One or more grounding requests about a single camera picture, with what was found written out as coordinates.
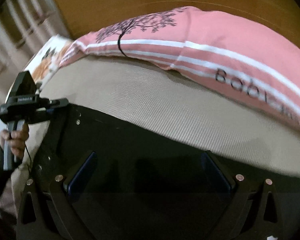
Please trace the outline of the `person's left hand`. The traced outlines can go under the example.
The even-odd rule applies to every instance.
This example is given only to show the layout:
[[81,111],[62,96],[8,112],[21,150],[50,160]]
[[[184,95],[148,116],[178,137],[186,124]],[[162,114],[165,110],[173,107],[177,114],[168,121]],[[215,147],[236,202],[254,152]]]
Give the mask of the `person's left hand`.
[[26,141],[29,138],[29,126],[23,124],[20,131],[13,131],[11,134],[8,130],[3,129],[0,132],[0,147],[4,150],[5,143],[7,143],[11,149],[13,155],[18,159],[23,159],[26,148]]

